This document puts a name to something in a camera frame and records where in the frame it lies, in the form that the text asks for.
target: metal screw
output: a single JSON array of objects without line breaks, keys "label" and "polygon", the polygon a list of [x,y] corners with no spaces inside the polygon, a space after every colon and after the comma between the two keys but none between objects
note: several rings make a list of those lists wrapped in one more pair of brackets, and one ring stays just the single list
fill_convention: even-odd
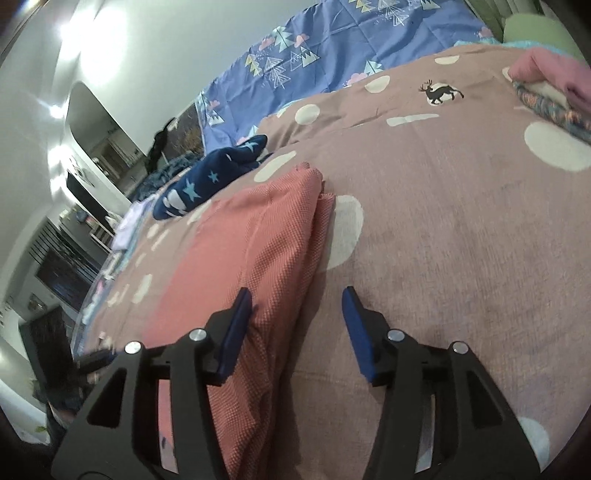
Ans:
[{"label": "metal screw", "polygon": [[189,338],[193,342],[201,342],[207,338],[207,332],[202,328],[195,328],[195,330],[189,333]]},{"label": "metal screw", "polygon": [[464,342],[453,342],[452,345],[453,351],[463,355],[464,353],[468,353],[468,346]]},{"label": "metal screw", "polygon": [[125,353],[133,355],[138,353],[142,349],[142,344],[136,341],[130,342],[125,345]]},{"label": "metal screw", "polygon": [[402,342],[404,340],[404,332],[396,328],[388,331],[388,340],[391,342]]}]

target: red towel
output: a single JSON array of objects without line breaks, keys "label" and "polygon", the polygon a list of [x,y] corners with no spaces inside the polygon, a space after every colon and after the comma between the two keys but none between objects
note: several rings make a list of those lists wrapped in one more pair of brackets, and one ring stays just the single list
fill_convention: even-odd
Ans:
[{"label": "red towel", "polygon": [[534,47],[511,66],[509,77],[526,83],[547,80],[562,90],[572,107],[591,114],[591,69],[576,59]]},{"label": "red towel", "polygon": [[[240,287],[250,289],[255,310],[236,370],[224,386],[209,388],[232,479],[260,478],[266,471],[275,391],[333,202],[332,194],[322,193],[322,174],[302,164],[212,205],[146,329],[148,347],[174,342],[230,307]],[[161,434],[172,441],[168,389],[161,389],[159,404]]]}]

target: star print fabric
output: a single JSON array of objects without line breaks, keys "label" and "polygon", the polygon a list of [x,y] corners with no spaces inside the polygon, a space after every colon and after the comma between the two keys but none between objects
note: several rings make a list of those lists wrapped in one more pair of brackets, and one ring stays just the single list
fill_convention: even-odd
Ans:
[{"label": "star print fabric", "polygon": [[265,135],[256,135],[237,147],[215,150],[170,185],[156,200],[154,219],[184,216],[245,173],[256,169],[267,145]]}]

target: blue gripper pad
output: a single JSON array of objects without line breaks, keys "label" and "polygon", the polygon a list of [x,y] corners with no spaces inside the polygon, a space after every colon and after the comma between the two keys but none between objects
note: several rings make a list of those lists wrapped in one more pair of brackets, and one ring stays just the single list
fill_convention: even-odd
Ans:
[{"label": "blue gripper pad", "polygon": [[219,354],[216,376],[222,381],[232,375],[242,342],[248,330],[248,320],[252,314],[252,294],[247,288],[241,288],[234,300],[231,311],[232,320],[223,339]]},{"label": "blue gripper pad", "polygon": [[361,305],[361,301],[353,287],[347,287],[343,290],[341,305],[345,324],[349,331],[349,338],[351,338],[351,344],[359,364],[359,370],[361,370],[361,374],[368,382],[373,383],[376,377],[374,342],[369,336],[362,317],[365,309]]}]

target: deer print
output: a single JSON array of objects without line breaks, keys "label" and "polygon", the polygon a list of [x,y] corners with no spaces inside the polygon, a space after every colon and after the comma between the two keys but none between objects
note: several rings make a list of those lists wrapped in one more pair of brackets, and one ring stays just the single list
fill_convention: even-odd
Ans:
[{"label": "deer print", "polygon": [[429,98],[429,100],[431,100],[431,103],[433,105],[442,104],[443,100],[441,99],[441,97],[445,94],[451,95],[452,100],[456,99],[456,96],[454,95],[454,93],[456,93],[456,92],[459,93],[462,96],[462,98],[464,98],[464,94],[460,90],[456,90],[451,85],[444,85],[444,86],[439,87],[435,90],[433,90],[433,88],[431,88],[431,85],[433,85],[433,81],[429,80],[426,84],[423,83],[418,91],[425,92],[427,94],[427,98]]}]

